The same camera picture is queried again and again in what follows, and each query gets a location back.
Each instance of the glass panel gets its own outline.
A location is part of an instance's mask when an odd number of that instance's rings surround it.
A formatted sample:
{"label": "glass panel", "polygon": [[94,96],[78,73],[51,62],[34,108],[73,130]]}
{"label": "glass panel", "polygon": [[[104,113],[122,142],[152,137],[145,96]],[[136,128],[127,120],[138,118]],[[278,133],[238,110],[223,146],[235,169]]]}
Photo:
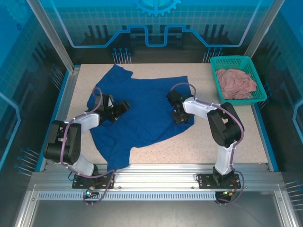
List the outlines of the glass panel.
{"label": "glass panel", "polygon": [[303,181],[302,8],[302,1],[285,1],[253,57],[269,96],[269,99],[259,104],[259,107],[278,167],[283,172],[286,182],[299,179],[301,183]]}
{"label": "glass panel", "polygon": [[41,1],[74,64],[130,63],[128,54],[132,63],[243,55],[271,2]]}
{"label": "glass panel", "polygon": [[0,225],[8,227],[15,224],[66,69],[26,1],[0,1],[0,31]]}

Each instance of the mounting plate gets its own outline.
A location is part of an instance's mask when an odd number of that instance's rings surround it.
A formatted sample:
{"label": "mounting plate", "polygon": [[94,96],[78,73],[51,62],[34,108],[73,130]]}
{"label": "mounting plate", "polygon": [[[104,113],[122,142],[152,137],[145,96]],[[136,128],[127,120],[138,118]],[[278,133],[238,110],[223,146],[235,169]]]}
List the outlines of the mounting plate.
{"label": "mounting plate", "polygon": [[[72,182],[72,188],[74,189],[88,189],[90,186],[93,186],[94,184],[101,182],[101,184],[96,186],[96,189],[105,189],[108,181],[110,179],[110,175],[98,177],[98,178],[85,178],[82,176],[74,175],[74,179]],[[114,188],[114,183],[115,183],[115,175],[113,176],[112,183],[109,185],[109,189]]]}
{"label": "mounting plate", "polygon": [[234,189],[235,185],[231,180],[239,181],[237,182],[237,189],[241,188],[241,183],[238,174],[233,174],[233,176],[227,178],[222,186],[218,186],[213,179],[213,174],[198,174],[196,180],[199,183],[199,189]]}

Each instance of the white table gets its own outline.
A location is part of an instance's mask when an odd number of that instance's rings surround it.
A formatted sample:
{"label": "white table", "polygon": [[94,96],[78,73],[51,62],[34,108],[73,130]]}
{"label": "white table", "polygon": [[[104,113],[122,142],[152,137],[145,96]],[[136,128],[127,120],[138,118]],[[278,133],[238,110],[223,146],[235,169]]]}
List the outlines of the white table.
{"label": "white table", "polygon": [[[81,65],[68,119],[87,110],[87,100],[93,87],[112,66],[112,64]],[[121,64],[120,66],[132,71],[134,73],[132,78],[136,79],[188,76],[189,83],[197,89],[197,98],[218,103],[210,64]],[[245,136],[236,149],[234,162],[266,163],[266,154],[251,106],[235,106],[235,110],[244,125]],[[96,149],[89,131],[82,135],[81,153],[92,163],[106,163]],[[212,138],[208,121],[195,117],[195,124],[182,134],[147,147],[132,148],[130,163],[215,163],[216,157],[217,144]]]}

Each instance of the speckled tabletop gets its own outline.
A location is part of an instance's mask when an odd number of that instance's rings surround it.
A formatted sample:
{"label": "speckled tabletop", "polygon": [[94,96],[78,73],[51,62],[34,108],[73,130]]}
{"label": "speckled tabletop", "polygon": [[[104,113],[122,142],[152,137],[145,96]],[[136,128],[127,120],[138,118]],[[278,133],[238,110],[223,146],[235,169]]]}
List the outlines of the speckled tabletop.
{"label": "speckled tabletop", "polygon": [[[68,119],[87,109],[87,100],[93,87],[112,66],[112,64],[81,65]],[[132,71],[132,78],[136,79],[188,76],[189,83],[197,89],[197,98],[218,103],[210,64],[121,64],[120,66]],[[236,149],[234,162],[267,162],[251,106],[236,106],[235,110],[245,127],[245,136]],[[89,131],[82,135],[81,153],[92,163],[106,163],[96,149]],[[217,144],[212,138],[208,121],[195,117],[195,124],[182,134],[147,147],[132,148],[130,163],[215,163],[216,157]]]}

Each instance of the gear logo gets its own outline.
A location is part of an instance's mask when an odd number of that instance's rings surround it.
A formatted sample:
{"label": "gear logo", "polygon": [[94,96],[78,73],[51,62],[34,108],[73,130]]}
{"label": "gear logo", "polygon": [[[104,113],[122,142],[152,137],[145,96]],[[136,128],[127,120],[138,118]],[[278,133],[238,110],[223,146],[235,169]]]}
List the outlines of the gear logo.
{"label": "gear logo", "polygon": [[6,7],[15,21],[21,23],[27,16],[26,0],[0,0],[0,7]]}
{"label": "gear logo", "polygon": [[176,9],[177,4],[181,3],[181,0],[135,0],[137,9],[142,10],[142,13],[147,13],[149,16],[158,16],[165,13],[170,13],[171,9]]}

